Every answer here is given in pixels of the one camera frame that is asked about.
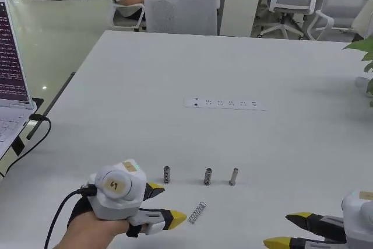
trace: black cable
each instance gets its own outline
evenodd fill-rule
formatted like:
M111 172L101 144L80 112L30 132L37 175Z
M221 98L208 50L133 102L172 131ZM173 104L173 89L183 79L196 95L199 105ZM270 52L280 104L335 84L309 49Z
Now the black cable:
M54 228L54 225L56 224L56 221L57 221L57 218L59 216L59 214L61 213L61 210L62 208L65 206L66 202L74 195L78 195L80 194L82 191L79 189L79 190L76 190L74 192L71 192L70 194L68 194L66 196L66 198L64 198L64 200L61 202L61 204L59 205L59 208L57 209L57 212L56 214L54 215L53 217L53 220L52 220L52 223L51 223L51 226L49 227L49 231L48 231L48 235L47 235L47 238L45 240L45 244L44 244L44 249L48 249L48 245L49 245L49 241L51 239L51 236L52 236L52 231L53 231L53 228Z
M48 231L48 234L47 234L47 238L45 239L45 244L44 244L44 249L48 249L48 245L49 245L49 241L51 240L51 236L52 236L52 232L53 232L53 228L56 224L56 221L58 219L58 216L59 214L61 213L62 211L62 208L64 208L65 204L67 203L67 201L74 195L83 195L84 197L92 197L93 195L96 195L97 194L97 188L95 185L87 185L87 186L83 186L82 188L78 189L78 190L75 190L74 192L71 192L70 194L68 194L66 196L66 198L64 198L64 200L61 202L61 204L59 205L57 211L56 211L56 214L54 215L53 217L53 220L52 220L52 223L51 223L51 226L49 227L49 231Z
M22 160L28 153L30 153L31 151L33 151L45 138L47 138L48 134L51 132L51 129L52 129L52 122L51 120L49 120L48 117L45 117L43 115L39 115L39 114L32 114L30 117L29 117L30 120L32 121L47 121L49 123L49 128L48 128L48 131L47 133L43 136L43 138L41 138L30 150L28 150L26 153L24 153L22 156L18 157L18 159L16 159L9 167L8 169L6 170L6 173L9 172L9 170L17 163L19 162L20 160Z

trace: white cabinet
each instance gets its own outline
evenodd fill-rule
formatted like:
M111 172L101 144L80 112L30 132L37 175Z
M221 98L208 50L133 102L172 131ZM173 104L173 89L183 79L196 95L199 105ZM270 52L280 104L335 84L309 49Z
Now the white cabinet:
M250 37L259 0L225 0L220 35Z

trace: metal spring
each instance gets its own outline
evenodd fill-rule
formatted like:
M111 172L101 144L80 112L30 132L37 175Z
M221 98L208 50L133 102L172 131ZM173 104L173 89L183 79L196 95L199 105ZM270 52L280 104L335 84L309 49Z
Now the metal spring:
M206 172L205 172L205 179L203 181L203 183L208 186L211 184L211 175L212 175L212 169L209 167L206 169Z
M165 184L168 184L170 182L170 167L165 166L163 168L163 182Z
M191 224L194 224L194 222L198 219L198 217L202 214L203 210L207 207L207 204L205 204L203 201L197 205L196 209L193 211L192 215L189 216L188 221Z

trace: wrist strap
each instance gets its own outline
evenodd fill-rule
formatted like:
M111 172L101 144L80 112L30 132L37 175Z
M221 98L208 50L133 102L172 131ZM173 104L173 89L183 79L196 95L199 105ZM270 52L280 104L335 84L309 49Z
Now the wrist strap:
M129 229L127 232L128 237L139 237L139 233L141 232L142 225L139 226L132 226L129 224Z
M89 201L86 197L83 197L80 200L78 200L78 202L76 203L76 205L72 209L71 216L70 216L70 219L68 221L68 227L69 227L70 223L76 217L78 217L79 215L81 215L83 213L87 213L87 212L90 212L90 211L93 211L93 208L92 208L91 204L89 203Z

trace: green plant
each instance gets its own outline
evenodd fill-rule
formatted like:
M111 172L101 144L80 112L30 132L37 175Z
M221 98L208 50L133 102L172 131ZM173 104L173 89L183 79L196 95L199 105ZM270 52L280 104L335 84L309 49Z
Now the green plant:
M362 61L370 61L370 63L368 63L364 68L364 72L368 73L373 69L373 36L369 36L365 40L353 42L344 49L354 49L366 52ZM373 79L368 83L367 93L373 94Z

